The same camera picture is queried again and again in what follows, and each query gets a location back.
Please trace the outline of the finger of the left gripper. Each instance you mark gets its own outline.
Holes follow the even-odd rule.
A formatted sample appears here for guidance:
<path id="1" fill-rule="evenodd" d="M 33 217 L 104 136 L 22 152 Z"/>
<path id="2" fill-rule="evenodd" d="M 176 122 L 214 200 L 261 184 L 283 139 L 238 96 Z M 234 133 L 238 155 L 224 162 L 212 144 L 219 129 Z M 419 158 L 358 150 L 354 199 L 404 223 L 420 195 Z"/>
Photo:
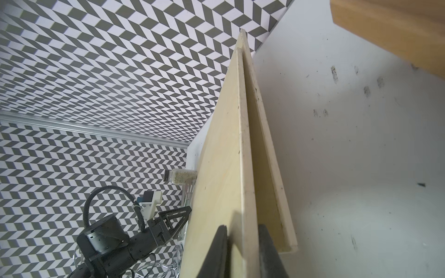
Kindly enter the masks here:
<path id="1" fill-rule="evenodd" d="M 177 239 L 187 223 L 192 209 L 190 206 L 159 213 L 163 240 Z"/>

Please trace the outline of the wooden easel with label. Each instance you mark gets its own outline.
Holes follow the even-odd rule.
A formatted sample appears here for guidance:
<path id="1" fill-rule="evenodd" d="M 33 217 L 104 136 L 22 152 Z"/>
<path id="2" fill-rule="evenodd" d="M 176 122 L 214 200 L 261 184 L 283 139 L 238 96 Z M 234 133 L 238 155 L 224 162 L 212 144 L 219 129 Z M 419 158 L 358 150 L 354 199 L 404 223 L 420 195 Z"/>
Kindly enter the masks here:
<path id="1" fill-rule="evenodd" d="M 330 1 L 330 9 L 338 26 L 445 76 L 444 1 Z"/>

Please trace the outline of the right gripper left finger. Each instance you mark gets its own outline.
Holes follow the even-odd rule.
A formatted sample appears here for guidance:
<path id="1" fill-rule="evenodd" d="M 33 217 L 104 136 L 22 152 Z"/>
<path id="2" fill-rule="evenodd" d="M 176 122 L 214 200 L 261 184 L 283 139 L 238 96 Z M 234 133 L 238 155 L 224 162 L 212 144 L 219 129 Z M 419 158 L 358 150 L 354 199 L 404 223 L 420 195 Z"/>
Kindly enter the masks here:
<path id="1" fill-rule="evenodd" d="M 224 278 L 228 249 L 228 232 L 225 225 L 217 228 L 197 278 Z"/>

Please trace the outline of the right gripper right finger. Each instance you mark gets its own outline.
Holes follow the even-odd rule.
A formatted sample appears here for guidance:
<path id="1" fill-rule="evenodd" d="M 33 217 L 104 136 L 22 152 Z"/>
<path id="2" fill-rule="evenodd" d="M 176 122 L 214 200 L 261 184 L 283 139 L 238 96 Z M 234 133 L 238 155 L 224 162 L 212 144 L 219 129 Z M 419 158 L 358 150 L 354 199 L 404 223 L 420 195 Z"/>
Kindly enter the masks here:
<path id="1" fill-rule="evenodd" d="M 288 278 L 288 274 L 264 224 L 258 225 L 260 273 L 262 278 Z"/>

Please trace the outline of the light plywood board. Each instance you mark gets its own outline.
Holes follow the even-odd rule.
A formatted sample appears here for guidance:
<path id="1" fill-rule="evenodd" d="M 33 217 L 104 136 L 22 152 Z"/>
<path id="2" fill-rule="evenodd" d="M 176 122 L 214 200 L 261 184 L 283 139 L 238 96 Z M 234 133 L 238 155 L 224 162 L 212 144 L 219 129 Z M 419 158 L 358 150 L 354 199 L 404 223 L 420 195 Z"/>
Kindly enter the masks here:
<path id="1" fill-rule="evenodd" d="M 256 196 L 241 49 L 233 53 L 200 154 L 181 277 L 198 276 L 220 226 L 228 232 L 224 275 L 258 278 Z"/>
<path id="2" fill-rule="evenodd" d="M 293 253 L 298 250 L 296 233 L 254 70 L 247 32 L 243 29 L 240 30 L 236 48 L 240 48 L 243 54 L 257 223 L 267 227 L 279 253 Z"/>

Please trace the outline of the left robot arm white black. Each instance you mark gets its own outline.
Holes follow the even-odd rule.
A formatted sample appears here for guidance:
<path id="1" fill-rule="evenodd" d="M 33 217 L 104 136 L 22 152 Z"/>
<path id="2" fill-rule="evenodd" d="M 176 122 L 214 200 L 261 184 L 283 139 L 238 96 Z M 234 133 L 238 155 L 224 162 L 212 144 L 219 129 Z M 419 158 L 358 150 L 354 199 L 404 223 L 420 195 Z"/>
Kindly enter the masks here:
<path id="1" fill-rule="evenodd" d="M 140 231 L 130 237 L 115 214 L 109 214 L 93 224 L 89 221 L 92 200 L 98 194 L 116 190 L 133 204 Z M 121 278 L 126 271 L 149 257 L 157 248 L 175 239 L 187 223 L 192 212 L 190 206 L 159 212 L 158 217 L 145 221 L 136 198 L 126 189 L 107 185 L 95 189 L 86 199 L 82 221 L 84 229 L 76 243 L 85 261 L 73 271 L 71 278 Z"/>

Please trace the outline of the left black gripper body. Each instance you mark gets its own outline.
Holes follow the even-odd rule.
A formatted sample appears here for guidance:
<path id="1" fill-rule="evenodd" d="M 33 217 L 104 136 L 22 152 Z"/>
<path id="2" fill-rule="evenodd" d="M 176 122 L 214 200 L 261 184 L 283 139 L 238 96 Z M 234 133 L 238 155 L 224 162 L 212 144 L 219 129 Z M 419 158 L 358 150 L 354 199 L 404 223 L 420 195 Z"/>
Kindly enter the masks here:
<path id="1" fill-rule="evenodd" d="M 173 225 L 158 217 L 148 221 L 148 227 L 130 239 L 129 252 L 132 257 L 148 257 L 157 248 L 173 238 Z"/>

